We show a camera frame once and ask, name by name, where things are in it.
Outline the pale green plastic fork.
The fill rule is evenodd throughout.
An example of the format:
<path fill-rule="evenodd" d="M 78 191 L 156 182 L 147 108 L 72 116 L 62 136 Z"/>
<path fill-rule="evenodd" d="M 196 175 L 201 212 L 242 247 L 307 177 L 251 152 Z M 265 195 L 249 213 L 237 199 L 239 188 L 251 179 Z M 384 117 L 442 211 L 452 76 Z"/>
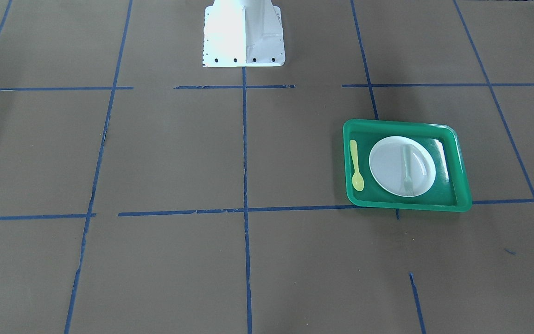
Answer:
<path fill-rule="evenodd" d="M 411 146 L 405 144 L 402 146 L 402 163 L 403 163 L 403 190 L 406 197 L 413 196 L 413 180 L 411 177 Z"/>

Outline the yellow plastic spoon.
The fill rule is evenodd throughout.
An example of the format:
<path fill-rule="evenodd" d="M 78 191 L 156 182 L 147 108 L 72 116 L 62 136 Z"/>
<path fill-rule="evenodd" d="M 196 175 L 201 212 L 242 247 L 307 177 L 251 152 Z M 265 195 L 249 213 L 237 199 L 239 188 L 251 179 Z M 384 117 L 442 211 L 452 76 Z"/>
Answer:
<path fill-rule="evenodd" d="M 354 168 L 351 177 L 352 186 L 357 192 L 362 192 L 365 187 L 364 178 L 360 172 L 358 145 L 356 140 L 353 139 L 350 140 L 350 158 Z"/>

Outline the white round plate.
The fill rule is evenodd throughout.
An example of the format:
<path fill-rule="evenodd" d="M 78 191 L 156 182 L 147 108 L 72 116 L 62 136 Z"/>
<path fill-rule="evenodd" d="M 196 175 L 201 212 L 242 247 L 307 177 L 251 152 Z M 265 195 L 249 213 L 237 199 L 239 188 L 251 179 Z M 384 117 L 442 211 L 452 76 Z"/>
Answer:
<path fill-rule="evenodd" d="M 379 140 L 369 153 L 369 169 L 375 182 L 386 192 L 406 197 L 403 190 L 402 146 L 411 146 L 411 177 L 413 196 L 428 192 L 436 181 L 436 164 L 432 154 L 419 142 L 403 136 Z"/>

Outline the green plastic tray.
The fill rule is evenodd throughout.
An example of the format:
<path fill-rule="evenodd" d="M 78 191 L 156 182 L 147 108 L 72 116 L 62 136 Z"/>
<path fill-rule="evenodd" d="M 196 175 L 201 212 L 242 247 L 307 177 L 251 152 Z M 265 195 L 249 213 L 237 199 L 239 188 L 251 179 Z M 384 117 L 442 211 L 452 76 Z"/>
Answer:
<path fill-rule="evenodd" d="M 432 154 L 436 181 L 417 197 L 399 197 L 386 192 L 375 182 L 369 169 L 372 147 L 388 136 L 403 136 L 419 142 Z M 357 192 L 351 182 L 354 172 L 350 140 L 358 145 L 364 190 Z M 343 149 L 347 196 L 356 206 L 420 211 L 465 212 L 472 206 L 466 168 L 457 133 L 447 125 L 380 120 L 348 120 L 343 125 Z"/>

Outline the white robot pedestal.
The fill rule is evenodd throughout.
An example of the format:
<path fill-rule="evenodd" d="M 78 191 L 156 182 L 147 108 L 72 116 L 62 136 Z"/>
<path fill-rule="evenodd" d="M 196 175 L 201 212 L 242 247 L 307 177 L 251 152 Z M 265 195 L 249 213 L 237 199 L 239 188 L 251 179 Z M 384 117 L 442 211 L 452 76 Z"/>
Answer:
<path fill-rule="evenodd" d="M 268 67 L 286 63 L 279 6 L 271 0 L 215 0 L 205 8 L 202 65 Z"/>

